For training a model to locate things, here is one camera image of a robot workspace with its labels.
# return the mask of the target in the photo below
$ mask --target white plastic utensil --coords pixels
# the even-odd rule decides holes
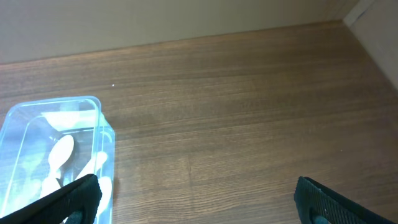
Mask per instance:
[[[49,154],[50,173],[43,180],[40,198],[45,197],[61,188],[57,181],[60,178],[59,168],[69,159],[74,146],[73,137],[66,135],[55,143]]]
[[[99,201],[97,214],[98,217],[108,207],[112,195],[112,180],[109,177],[101,177],[98,179],[99,187],[102,191],[102,197]]]
[[[82,178],[87,174],[92,174],[94,172],[97,173],[97,171],[102,167],[102,165],[105,163],[105,161],[108,159],[108,155],[105,152],[99,152],[97,153],[96,158],[92,157],[90,161],[84,166],[84,168],[81,170],[79,175],[77,175],[76,179]]]

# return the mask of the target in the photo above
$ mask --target transparent container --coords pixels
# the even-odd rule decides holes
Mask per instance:
[[[39,199],[50,173],[50,151],[66,135],[73,137],[74,146],[57,171],[60,187],[74,181],[90,160],[94,165],[88,172],[110,178],[113,185],[115,134],[97,98],[20,103],[10,109],[0,132],[0,218]],[[99,152],[107,154],[100,166]],[[112,196],[95,222],[111,223],[111,215]]]

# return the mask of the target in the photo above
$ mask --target beige wall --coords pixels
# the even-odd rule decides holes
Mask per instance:
[[[398,88],[398,1],[373,0],[358,20],[351,24],[350,19],[346,18],[345,21],[380,69]]]
[[[2,0],[0,63],[342,19],[358,0]]]

